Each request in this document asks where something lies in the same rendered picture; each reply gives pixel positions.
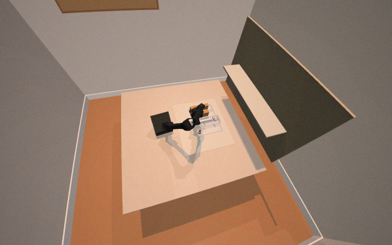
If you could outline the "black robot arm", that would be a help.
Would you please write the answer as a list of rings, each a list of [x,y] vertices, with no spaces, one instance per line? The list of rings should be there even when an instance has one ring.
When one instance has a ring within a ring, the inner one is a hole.
[[[183,129],[185,131],[190,131],[191,129],[193,129],[196,125],[196,123],[199,122],[199,118],[202,118],[203,116],[203,109],[205,108],[204,104],[199,104],[197,107],[193,108],[193,110],[191,110],[191,112],[193,112],[194,117],[192,118],[187,118],[186,120],[184,120],[182,123],[173,123],[173,122],[164,122],[162,123],[162,127],[165,130],[165,132],[170,132],[173,129]],[[191,123],[189,122],[189,119],[193,119],[194,123],[193,125],[191,125]]]

